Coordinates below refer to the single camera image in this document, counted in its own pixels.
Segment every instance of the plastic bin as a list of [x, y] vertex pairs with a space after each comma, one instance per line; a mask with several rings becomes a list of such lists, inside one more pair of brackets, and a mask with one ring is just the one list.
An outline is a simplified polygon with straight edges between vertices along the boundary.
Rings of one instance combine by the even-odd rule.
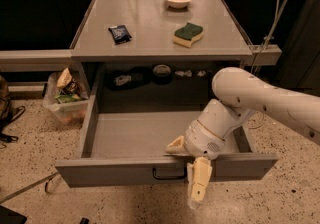
[[57, 80], [61, 73], [52, 73], [48, 79], [47, 91], [43, 100], [43, 107], [49, 109], [63, 124], [68, 124], [72, 121], [83, 121], [87, 106], [88, 106], [88, 95], [84, 90], [83, 83], [80, 81], [77, 73], [72, 73], [72, 76], [77, 83], [82, 87], [81, 98], [86, 100], [70, 102], [70, 103], [58, 103], [55, 96], [59, 94], [57, 88]]

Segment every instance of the green and yellow sponge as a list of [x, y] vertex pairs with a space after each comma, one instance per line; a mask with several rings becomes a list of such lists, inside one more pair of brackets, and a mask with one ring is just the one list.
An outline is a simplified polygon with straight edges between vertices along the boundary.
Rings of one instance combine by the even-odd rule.
[[182, 28], [176, 30], [173, 36], [173, 42], [188, 48], [199, 41], [203, 36], [203, 27], [187, 22]]

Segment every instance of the drawer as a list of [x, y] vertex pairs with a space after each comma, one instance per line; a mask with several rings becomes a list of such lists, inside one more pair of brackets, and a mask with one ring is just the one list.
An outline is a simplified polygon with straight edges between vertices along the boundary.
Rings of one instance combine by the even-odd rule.
[[[80, 132], [79, 156], [58, 160], [56, 168], [70, 187], [177, 183], [186, 181], [191, 157], [165, 153], [167, 144], [183, 135], [212, 97], [211, 76], [172, 77], [167, 84], [113, 90], [114, 70], [137, 63], [102, 63], [92, 87]], [[152, 68], [153, 63], [142, 63]], [[170, 63], [176, 69], [205, 69], [210, 63]], [[255, 152], [243, 125], [212, 161], [211, 181], [261, 179], [277, 161], [275, 154]]]

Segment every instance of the speckled floor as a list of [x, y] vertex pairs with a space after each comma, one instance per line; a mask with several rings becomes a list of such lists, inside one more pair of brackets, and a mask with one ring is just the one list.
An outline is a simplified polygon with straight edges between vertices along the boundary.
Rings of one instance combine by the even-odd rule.
[[[0, 151], [0, 198], [54, 173], [55, 159], [74, 158], [79, 124], [61, 125], [42, 100], [15, 100], [26, 113], [5, 130], [20, 137]], [[256, 122], [262, 118], [256, 115]], [[30, 224], [91, 223], [320, 223], [320, 147], [264, 117], [251, 129], [259, 152], [276, 153], [259, 181], [209, 185], [205, 204], [187, 206], [185, 185], [69, 188], [60, 176], [3, 204]]]

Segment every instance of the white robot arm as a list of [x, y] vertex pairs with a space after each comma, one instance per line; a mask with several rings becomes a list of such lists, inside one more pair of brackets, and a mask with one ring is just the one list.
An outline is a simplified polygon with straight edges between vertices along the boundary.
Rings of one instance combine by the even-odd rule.
[[209, 102], [197, 120], [166, 148], [196, 158], [188, 166], [189, 206], [203, 200], [216, 159], [228, 135], [260, 111], [320, 145], [320, 98], [269, 85], [240, 68], [220, 70], [212, 80], [219, 100]]

